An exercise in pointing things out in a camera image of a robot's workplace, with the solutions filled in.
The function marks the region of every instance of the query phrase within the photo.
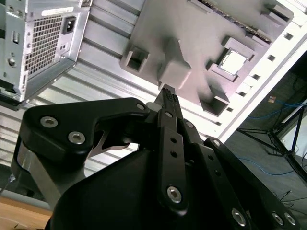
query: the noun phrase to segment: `power supply unit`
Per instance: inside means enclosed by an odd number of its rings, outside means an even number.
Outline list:
[[[0,104],[18,110],[76,63],[92,0],[0,3]]]

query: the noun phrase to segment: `black metal bracket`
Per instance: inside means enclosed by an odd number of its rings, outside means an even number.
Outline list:
[[[239,128],[237,131],[239,133],[244,134],[245,136],[257,141],[258,143],[272,149],[273,151],[276,151],[280,153],[280,155],[275,155],[275,154],[270,154],[272,156],[281,156],[284,157],[290,166],[293,168],[293,170],[296,172],[296,174],[299,176],[299,178],[302,180],[302,182],[307,186],[307,172],[305,169],[295,160],[294,154],[295,154],[295,147],[296,147],[296,142],[299,134],[299,130],[302,124],[302,119],[303,119],[303,114],[305,111],[305,106],[300,108],[289,120],[287,120],[285,123],[281,123],[278,125],[276,129],[272,130],[262,130],[262,129],[244,129],[244,128]],[[296,125],[296,130],[295,130],[295,136],[293,139],[292,147],[290,150],[288,150],[284,144],[279,140],[277,135],[285,128],[287,125],[292,122],[296,117],[298,117],[297,125]],[[253,136],[252,134],[264,134],[267,135],[273,145],[270,145],[266,143],[265,141]]]
[[[133,98],[26,111],[14,158],[53,202],[48,229],[300,229],[223,143],[202,141],[175,90],[162,89],[155,103],[158,112]],[[89,156],[130,143],[139,150],[82,178]]]

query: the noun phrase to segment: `black cable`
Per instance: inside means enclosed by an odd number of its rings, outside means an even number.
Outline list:
[[[287,203],[284,203],[284,202],[282,202],[282,204],[285,205],[285,206],[286,206],[286,205],[290,205],[290,206],[287,207],[287,208],[291,208],[291,207],[293,207],[293,205],[294,205],[294,204],[287,204]]]
[[[294,80],[293,85],[292,85],[292,89],[293,89],[296,93],[298,93],[298,92],[299,92],[299,93],[307,93],[306,85],[303,86],[302,88],[298,89],[298,90],[296,89],[297,81],[298,81],[299,78],[300,78],[300,77],[297,76],[296,79]]]
[[[306,155],[307,155],[307,152],[303,155],[303,157],[302,157],[302,162],[301,162],[301,165],[302,165],[302,167],[303,167],[303,169],[304,169],[305,171],[306,171],[306,169],[305,169],[305,166],[303,166],[303,162],[304,162],[304,159],[305,159]]]
[[[299,199],[294,199],[294,200],[285,200],[284,202],[293,202],[293,201],[298,201],[298,200],[305,200],[307,197],[299,198]]]
[[[279,114],[278,114],[278,117],[276,118],[275,120],[275,123],[274,125],[272,125],[272,127],[270,128],[270,130],[273,130],[275,128],[275,126],[277,125],[280,117],[282,116],[282,113],[283,113],[283,110],[285,109],[285,106],[282,107],[282,109],[280,110]]]
[[[271,139],[271,136],[269,136],[270,140],[271,140],[271,145],[275,146],[275,148],[278,149],[277,145],[274,143],[274,140]],[[277,153],[277,151],[273,150],[273,152],[275,153],[275,155],[280,156],[280,154]]]
[[[288,192],[286,192],[286,194],[279,200],[282,201],[287,195],[289,195],[291,193],[291,190],[289,190]]]
[[[4,190],[9,186],[10,183],[12,183],[13,181],[15,181],[16,178],[13,174],[11,174],[8,178],[8,182],[5,184],[5,186],[0,190],[0,196],[2,195],[2,193],[4,192]]]
[[[307,214],[305,213],[305,212],[301,212],[301,211],[298,211],[298,210],[296,210],[296,209],[293,209],[293,208],[289,208],[290,210],[293,210],[293,211],[295,211],[295,212],[299,212],[299,213],[302,213],[303,215],[305,215],[305,216],[307,216]]]
[[[271,138],[270,138],[270,142],[271,142],[271,145],[273,146],[273,141],[272,141]],[[277,155],[276,152],[275,152],[275,150],[272,150],[272,151],[273,151],[273,154],[274,154],[274,155]]]

